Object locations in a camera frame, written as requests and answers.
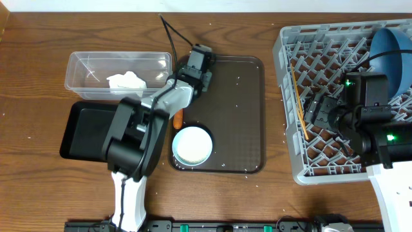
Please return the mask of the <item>light blue rice bowl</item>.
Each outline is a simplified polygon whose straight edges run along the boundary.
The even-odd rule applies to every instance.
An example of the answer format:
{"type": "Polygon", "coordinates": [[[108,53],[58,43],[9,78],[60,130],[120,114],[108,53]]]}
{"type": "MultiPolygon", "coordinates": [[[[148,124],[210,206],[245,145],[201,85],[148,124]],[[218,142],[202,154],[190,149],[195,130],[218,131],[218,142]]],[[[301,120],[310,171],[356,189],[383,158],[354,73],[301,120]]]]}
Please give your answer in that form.
{"type": "Polygon", "coordinates": [[[213,141],[203,128],[189,126],[180,130],[172,141],[175,159],[186,166],[199,166],[211,155],[213,141]]]}

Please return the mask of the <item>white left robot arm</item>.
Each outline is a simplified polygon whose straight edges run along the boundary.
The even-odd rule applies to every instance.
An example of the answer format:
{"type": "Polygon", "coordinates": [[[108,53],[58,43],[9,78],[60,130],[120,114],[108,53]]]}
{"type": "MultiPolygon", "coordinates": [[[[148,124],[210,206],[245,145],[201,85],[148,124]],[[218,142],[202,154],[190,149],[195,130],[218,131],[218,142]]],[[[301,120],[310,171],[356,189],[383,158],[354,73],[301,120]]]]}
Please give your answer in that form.
{"type": "Polygon", "coordinates": [[[182,68],[165,86],[139,101],[120,101],[102,146],[115,185],[110,231],[138,231],[144,223],[147,178],[159,162],[170,118],[209,87],[212,48],[195,44],[182,68]]]}

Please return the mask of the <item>white tissue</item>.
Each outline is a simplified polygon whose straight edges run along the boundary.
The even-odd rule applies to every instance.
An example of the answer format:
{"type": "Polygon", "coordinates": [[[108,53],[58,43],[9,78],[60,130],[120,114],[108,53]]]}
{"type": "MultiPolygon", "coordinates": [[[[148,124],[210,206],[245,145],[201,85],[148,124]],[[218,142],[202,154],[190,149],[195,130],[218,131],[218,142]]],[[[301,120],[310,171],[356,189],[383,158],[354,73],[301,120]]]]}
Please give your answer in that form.
{"type": "Polygon", "coordinates": [[[132,71],[112,75],[107,77],[106,80],[109,83],[110,92],[116,95],[136,93],[141,97],[142,92],[147,89],[146,82],[132,71]]]}

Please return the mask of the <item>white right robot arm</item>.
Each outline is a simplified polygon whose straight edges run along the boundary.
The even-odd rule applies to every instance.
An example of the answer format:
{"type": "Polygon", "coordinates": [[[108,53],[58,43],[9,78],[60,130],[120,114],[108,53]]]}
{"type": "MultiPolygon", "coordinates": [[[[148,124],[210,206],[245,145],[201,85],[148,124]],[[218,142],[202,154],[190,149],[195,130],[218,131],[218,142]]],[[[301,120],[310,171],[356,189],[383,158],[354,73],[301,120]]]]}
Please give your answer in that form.
{"type": "Polygon", "coordinates": [[[411,124],[395,122],[383,73],[351,72],[339,97],[305,100],[303,119],[349,140],[378,199],[385,231],[411,231],[411,124]]]}

